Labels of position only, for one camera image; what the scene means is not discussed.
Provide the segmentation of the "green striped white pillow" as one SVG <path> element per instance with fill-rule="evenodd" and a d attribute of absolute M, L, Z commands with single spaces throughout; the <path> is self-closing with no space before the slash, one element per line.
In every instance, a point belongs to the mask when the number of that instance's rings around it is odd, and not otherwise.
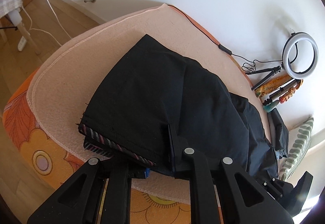
<path fill-rule="evenodd" d="M 308 118 L 289 132 L 288 155 L 278 161 L 278 178 L 287 181 L 305 157 L 311 143 L 314 119 Z"/>

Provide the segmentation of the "folded grey tripod stand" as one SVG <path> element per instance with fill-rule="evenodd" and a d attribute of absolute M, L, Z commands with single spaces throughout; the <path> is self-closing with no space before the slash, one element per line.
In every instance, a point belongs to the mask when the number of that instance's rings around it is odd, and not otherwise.
<path fill-rule="evenodd" d="M 272 93 L 269 98 L 263 102 L 264 107 L 276 107 L 279 104 L 283 104 L 291 98 L 297 89 L 300 88 L 303 80 L 292 80 L 284 87 L 279 88 L 276 92 Z"/>

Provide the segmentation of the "white power strip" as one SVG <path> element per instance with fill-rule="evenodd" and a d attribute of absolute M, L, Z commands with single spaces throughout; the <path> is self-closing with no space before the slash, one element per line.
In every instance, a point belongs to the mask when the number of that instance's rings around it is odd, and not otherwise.
<path fill-rule="evenodd" d="M 25 48 L 26 44 L 27 44 L 27 40 L 22 36 L 18 43 L 18 51 L 22 52 L 23 49 Z"/>

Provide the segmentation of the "black pants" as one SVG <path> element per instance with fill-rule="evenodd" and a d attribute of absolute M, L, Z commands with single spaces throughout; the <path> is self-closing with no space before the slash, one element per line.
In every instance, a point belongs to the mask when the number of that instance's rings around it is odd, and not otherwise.
<path fill-rule="evenodd" d="M 170 176 L 169 129 L 212 163 L 228 156 L 253 177 L 278 175 L 255 106 L 196 60 L 145 35 L 103 79 L 78 130 L 85 149 L 123 151 Z"/>

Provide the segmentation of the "pink bed blanket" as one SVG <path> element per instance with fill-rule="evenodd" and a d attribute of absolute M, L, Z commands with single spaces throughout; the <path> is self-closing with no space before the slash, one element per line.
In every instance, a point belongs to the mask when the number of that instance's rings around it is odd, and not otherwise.
<path fill-rule="evenodd" d="M 84 149 L 77 123 L 104 77 L 144 35 L 196 60 L 219 76 L 229 92 L 247 98 L 261 117 L 263 137 L 271 137 L 262 103 L 233 59 L 185 16 L 164 4 L 122 16 L 73 38 L 36 72 L 26 99 L 41 129 L 58 146 L 82 161 L 94 156 Z"/>

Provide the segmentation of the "folded dark clothes stack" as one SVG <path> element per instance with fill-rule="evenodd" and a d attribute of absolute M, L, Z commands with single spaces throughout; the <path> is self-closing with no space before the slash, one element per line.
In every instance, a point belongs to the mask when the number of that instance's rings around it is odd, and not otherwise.
<path fill-rule="evenodd" d="M 271 144 L 278 160 L 288 157 L 289 131 L 278 110 L 267 113 L 271 133 Z"/>

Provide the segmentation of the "black mini tripod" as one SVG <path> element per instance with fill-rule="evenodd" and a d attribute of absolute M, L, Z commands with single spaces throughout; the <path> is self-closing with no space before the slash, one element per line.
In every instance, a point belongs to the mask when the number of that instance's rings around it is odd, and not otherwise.
<path fill-rule="evenodd" d="M 275 74 L 279 73 L 283 67 L 281 65 L 272 67 L 272 68 L 266 68 L 262 70 L 255 70 L 250 72 L 245 72 L 246 75 L 253 75 L 253 74 L 261 74 L 261 73 L 268 73 L 264 78 L 262 78 L 260 81 L 258 81 L 251 90 L 256 90 L 257 88 L 261 87 L 265 82 L 270 80 Z"/>

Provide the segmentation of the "teal tassel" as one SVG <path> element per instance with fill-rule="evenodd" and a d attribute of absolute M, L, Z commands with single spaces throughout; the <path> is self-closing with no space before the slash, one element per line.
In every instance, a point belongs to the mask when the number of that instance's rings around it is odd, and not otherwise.
<path fill-rule="evenodd" d="M 271 112 L 274 108 L 276 108 L 279 105 L 280 101 L 276 100 L 271 102 L 270 104 L 263 106 L 263 109 L 265 112 Z"/>

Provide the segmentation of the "orange patterned scarf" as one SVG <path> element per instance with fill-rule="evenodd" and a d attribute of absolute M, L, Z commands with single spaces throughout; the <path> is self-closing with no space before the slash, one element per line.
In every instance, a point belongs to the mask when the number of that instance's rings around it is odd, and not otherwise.
<path fill-rule="evenodd" d="M 267 81 L 265 84 L 263 84 L 261 87 L 257 88 L 255 90 L 255 95 L 257 98 L 263 98 L 269 96 L 276 92 L 279 88 L 284 87 L 288 83 L 290 83 L 292 80 L 295 80 L 295 78 L 290 77 L 288 74 L 284 74 L 282 76 L 273 78 L 269 81 Z"/>

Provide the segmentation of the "orange floral bed sheet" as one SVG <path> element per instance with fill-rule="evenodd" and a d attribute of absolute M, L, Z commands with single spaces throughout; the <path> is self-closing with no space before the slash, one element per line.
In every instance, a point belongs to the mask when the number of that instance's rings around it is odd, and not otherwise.
<path fill-rule="evenodd" d="M 1 122 L 1 196 L 20 223 L 83 161 L 56 144 L 38 125 L 26 92 L 31 74 L 9 98 Z M 131 223 L 190 223 L 190 205 L 131 192 Z"/>

